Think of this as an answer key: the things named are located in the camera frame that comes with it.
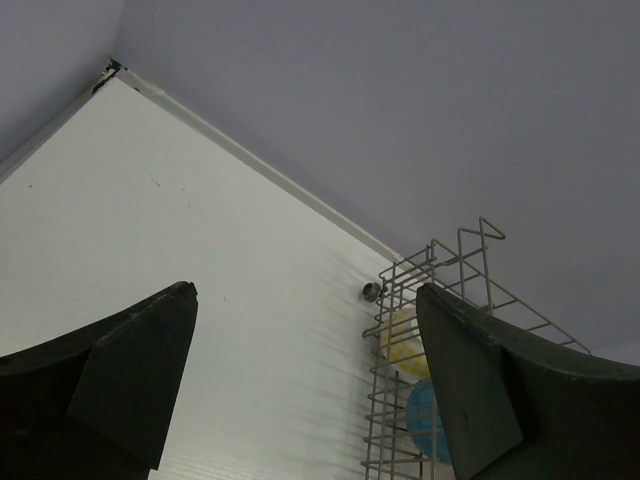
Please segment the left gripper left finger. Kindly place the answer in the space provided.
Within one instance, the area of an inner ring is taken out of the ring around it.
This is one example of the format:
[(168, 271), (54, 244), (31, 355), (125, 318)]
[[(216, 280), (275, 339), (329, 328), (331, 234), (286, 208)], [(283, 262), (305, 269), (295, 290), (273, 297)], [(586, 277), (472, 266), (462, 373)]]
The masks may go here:
[(4, 479), (146, 479), (158, 469), (198, 312), (177, 282), (1, 359)]

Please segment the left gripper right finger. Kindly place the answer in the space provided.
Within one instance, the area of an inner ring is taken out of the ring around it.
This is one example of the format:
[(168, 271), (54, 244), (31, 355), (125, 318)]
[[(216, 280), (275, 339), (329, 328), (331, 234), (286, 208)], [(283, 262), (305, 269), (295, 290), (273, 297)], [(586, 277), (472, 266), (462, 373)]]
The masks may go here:
[(459, 479), (636, 479), (639, 369), (555, 344), (445, 291), (417, 319)]

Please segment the blue bowl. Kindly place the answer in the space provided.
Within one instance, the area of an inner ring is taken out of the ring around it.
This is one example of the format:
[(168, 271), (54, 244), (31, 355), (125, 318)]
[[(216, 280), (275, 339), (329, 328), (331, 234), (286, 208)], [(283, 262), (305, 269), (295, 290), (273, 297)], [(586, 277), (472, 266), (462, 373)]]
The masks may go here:
[(440, 413), (435, 413), (436, 396), (430, 380), (411, 390), (405, 407), (407, 431), (417, 449), (426, 456), (436, 452), (438, 462), (451, 465), (451, 455)]

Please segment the patterned sunflower bowl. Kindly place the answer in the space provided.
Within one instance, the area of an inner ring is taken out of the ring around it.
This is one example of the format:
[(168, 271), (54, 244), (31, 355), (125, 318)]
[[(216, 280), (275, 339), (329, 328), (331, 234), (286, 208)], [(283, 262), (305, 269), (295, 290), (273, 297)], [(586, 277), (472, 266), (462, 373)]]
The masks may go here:
[(380, 330), (380, 347), (402, 380), (414, 384), (430, 377), (415, 308), (386, 316)]

